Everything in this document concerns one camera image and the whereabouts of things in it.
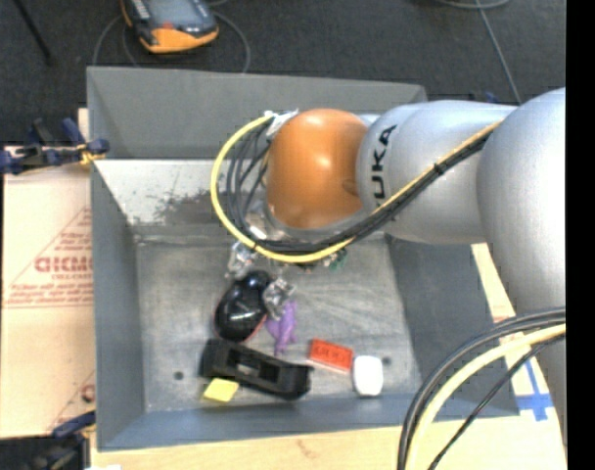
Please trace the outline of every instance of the black carpet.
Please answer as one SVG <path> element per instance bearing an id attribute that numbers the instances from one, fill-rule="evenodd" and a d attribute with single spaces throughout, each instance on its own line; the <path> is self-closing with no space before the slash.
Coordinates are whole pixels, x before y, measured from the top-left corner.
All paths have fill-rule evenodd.
<path id="1" fill-rule="evenodd" d="M 53 64 L 18 3 L 0 0 L 0 148 L 23 141 L 37 117 L 57 127 L 77 112 L 101 36 L 101 65 L 240 71 L 245 64 L 240 35 L 226 24 L 210 45 L 166 61 L 144 53 L 121 20 L 103 35 L 117 0 L 21 2 Z M 431 99 L 512 104 L 566 85 L 567 0 L 510 0 L 487 9 L 486 21 L 477 10 L 433 0 L 229 0 L 215 10 L 247 38 L 251 72 L 418 83 Z M 0 470 L 21 468 L 49 444 L 0 441 Z"/>

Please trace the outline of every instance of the purple toy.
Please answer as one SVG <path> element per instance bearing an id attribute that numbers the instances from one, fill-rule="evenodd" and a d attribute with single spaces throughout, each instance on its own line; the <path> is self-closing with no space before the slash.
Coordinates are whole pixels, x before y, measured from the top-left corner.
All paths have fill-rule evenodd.
<path id="1" fill-rule="evenodd" d="M 289 343 L 296 342 L 296 308 L 298 304 L 295 300 L 288 300 L 280 320 L 274 320 L 271 317 L 265 319 L 265 327 L 269 334 L 276 340 L 274 355 L 278 356 L 284 353 Z"/>

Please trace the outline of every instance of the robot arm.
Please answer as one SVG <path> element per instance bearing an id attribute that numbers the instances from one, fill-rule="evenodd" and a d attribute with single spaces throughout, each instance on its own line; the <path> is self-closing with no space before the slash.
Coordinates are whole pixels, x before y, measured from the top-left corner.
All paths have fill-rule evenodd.
<path id="1" fill-rule="evenodd" d="M 282 262 L 329 258 L 374 228 L 414 242 L 485 242 L 517 312 L 563 307 L 565 109 L 559 89 L 517 108 L 434 101 L 380 116 L 294 115 L 256 156 L 267 228 L 249 229 L 250 195 L 244 211 L 235 206 L 233 233 Z M 539 361 L 567 445 L 565 342 Z"/>

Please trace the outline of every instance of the black computer mouse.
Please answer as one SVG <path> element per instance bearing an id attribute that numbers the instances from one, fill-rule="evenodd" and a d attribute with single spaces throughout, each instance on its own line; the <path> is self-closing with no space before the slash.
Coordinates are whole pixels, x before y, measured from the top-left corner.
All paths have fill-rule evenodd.
<path id="1" fill-rule="evenodd" d="M 213 316 L 217 336 L 242 343 L 260 329 L 267 317 L 262 293 L 270 282 L 271 277 L 266 271 L 256 270 L 232 283 Z"/>

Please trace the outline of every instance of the white object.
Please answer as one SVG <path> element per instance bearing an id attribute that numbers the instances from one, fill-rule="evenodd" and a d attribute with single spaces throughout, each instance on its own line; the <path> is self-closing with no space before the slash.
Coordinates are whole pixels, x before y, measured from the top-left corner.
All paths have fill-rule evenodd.
<path id="1" fill-rule="evenodd" d="M 352 366 L 354 389 L 360 396 L 374 397 L 380 394 L 385 383 L 383 362 L 376 356 L 359 355 Z"/>

